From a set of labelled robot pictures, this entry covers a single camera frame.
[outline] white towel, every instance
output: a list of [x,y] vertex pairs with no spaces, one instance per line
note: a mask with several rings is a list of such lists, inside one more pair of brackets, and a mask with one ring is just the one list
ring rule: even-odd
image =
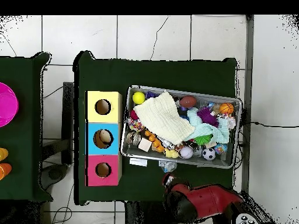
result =
[[157,136],[177,145],[188,137],[195,127],[181,118],[172,96],[164,91],[134,107],[143,126]]

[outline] cloth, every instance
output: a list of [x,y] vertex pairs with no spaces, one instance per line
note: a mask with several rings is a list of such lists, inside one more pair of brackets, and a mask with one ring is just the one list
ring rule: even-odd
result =
[[157,136],[177,145],[188,137],[195,127],[178,114],[172,96],[164,91],[134,107],[142,124]]
[[210,124],[203,123],[201,118],[197,116],[197,111],[198,109],[194,107],[187,112],[190,124],[195,127],[195,131],[185,138],[184,141],[212,134],[213,137],[211,138],[210,143],[219,142],[221,144],[227,144],[230,137],[230,132],[228,131],[227,127],[228,120],[224,118],[217,118],[219,126],[216,128]]

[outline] pink box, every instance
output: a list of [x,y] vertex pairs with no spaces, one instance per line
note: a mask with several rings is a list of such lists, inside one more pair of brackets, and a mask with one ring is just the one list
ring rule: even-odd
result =
[[[96,173],[97,165],[100,163],[106,163],[108,165],[110,174],[107,177],[100,177]],[[87,177],[87,186],[117,186],[121,177],[121,156],[119,154],[89,155]]]

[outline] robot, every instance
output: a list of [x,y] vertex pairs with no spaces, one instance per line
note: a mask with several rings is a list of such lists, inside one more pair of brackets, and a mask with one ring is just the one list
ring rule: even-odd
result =
[[259,205],[252,207],[247,194],[242,197],[218,184],[191,188],[188,182],[171,173],[164,175],[162,184],[165,210],[175,222],[203,222],[212,218],[214,224],[275,224]]

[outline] yellow box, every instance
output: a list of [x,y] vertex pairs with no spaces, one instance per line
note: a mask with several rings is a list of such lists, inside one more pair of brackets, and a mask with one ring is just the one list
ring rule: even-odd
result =
[[87,91],[87,106],[89,123],[120,123],[123,120],[119,92]]

